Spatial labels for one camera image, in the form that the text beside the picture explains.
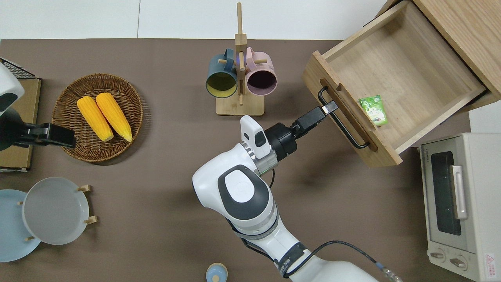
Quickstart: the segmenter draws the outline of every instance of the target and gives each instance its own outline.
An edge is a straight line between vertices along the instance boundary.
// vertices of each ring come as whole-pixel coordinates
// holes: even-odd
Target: light blue plate
[[[25,241],[31,234],[23,223],[23,206],[26,193],[18,190],[0,190],[0,262],[13,261],[27,256],[40,244],[40,240]]]

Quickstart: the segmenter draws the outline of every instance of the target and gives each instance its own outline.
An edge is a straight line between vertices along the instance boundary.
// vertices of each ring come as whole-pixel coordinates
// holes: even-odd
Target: table
[[[301,80],[315,50],[332,41],[249,40],[267,52],[278,87],[256,120],[290,125],[317,102]],[[245,248],[228,223],[203,208],[191,176],[239,142],[239,117],[218,116],[204,87],[209,59],[233,40],[86,39],[2,40],[0,56],[43,79],[38,123],[48,122],[58,95],[75,79],[104,72],[132,83],[144,100],[138,139],[101,165],[79,161],[58,147],[34,148],[27,173],[0,174],[0,189],[28,191],[37,181],[64,177],[90,184],[89,225],[74,242],[42,243],[19,261],[0,264],[2,281],[204,281],[222,262],[228,281],[284,281],[275,266]],[[469,131],[467,113],[451,117],[424,138]],[[406,281],[467,281],[432,265],[419,154],[409,148],[398,166],[369,169],[331,122],[298,140],[276,168],[272,191],[284,224],[308,248],[344,240],[365,250]],[[264,176],[268,183],[271,175]],[[366,258],[344,246],[319,252],[347,260],[380,281]]]

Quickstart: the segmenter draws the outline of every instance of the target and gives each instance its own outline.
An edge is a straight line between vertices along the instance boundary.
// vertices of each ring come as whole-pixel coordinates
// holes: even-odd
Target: black cable
[[[243,238],[240,238],[240,239],[242,240],[243,244],[244,244],[247,248],[249,248],[249,249],[251,249],[251,250],[255,251],[256,253],[262,254],[263,256],[267,257],[269,260],[273,261],[273,259],[272,259],[272,258],[271,258],[271,257],[270,257],[267,253],[265,253],[265,252],[263,252],[263,251],[261,251],[261,250],[258,250],[258,249],[254,248],[254,247],[251,247],[251,246],[248,244],[247,240],[245,240],[245,239],[243,239]]]
[[[272,188],[273,186],[273,182],[275,182],[275,169],[272,169],[272,181],[270,183],[270,189]]]
[[[338,241],[338,240],[334,240],[334,241],[329,241],[329,242],[325,242],[323,243],[322,245],[320,245],[318,248],[316,248],[305,260],[303,260],[296,268],[294,268],[293,271],[289,272],[289,273],[286,273],[284,274],[284,278],[289,278],[289,276],[293,275],[294,273],[296,273],[306,262],[308,262],[308,260],[310,260],[310,258],[312,258],[319,250],[321,250],[322,248],[324,248],[325,246],[328,246],[330,244],[342,244],[342,245],[345,245],[345,246],[348,246],[348,247],[351,247],[353,249],[355,249],[356,251],[358,251],[359,253],[361,253],[362,255],[364,255],[366,258],[368,258],[371,262],[373,263],[377,263],[375,259],[373,259],[371,256],[369,256],[366,252],[362,251],[361,249],[357,248],[356,246],[350,244],[350,243],[347,243],[347,242],[344,242],[344,241]]]

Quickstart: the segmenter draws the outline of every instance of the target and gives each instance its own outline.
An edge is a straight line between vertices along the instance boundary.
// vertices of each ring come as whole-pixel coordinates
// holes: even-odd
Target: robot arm
[[[251,117],[240,120],[242,142],[203,165],[193,175],[204,207],[223,215],[235,234],[270,258],[283,277],[294,282],[373,282],[369,274],[345,261],[325,261],[312,253],[284,226],[270,188],[260,176],[297,148],[305,135],[330,112],[333,102],[317,107],[291,127],[277,123],[264,131]],[[393,281],[401,281],[388,270]]]
[[[52,124],[25,123],[10,106],[23,96],[25,90],[3,64],[0,64],[0,151],[14,145],[58,145],[75,147],[73,130]]]

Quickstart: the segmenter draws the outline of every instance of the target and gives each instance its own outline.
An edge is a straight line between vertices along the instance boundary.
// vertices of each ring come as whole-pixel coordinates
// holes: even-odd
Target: toaster oven
[[[501,281],[501,133],[462,133],[419,151],[430,262]]]

